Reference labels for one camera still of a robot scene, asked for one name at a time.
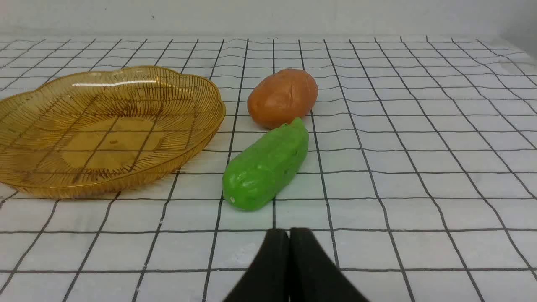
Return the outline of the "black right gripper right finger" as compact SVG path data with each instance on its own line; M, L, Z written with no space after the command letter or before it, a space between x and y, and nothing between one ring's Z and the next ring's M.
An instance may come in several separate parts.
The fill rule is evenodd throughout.
M368 301L330 260L309 228L292 228L289 247L290 301Z

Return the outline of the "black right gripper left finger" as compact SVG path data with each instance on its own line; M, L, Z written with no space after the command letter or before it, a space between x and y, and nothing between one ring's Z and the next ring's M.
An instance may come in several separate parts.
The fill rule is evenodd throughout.
M225 302L287 302L286 285L289 237L283 229L266 232L247 271L224 299Z

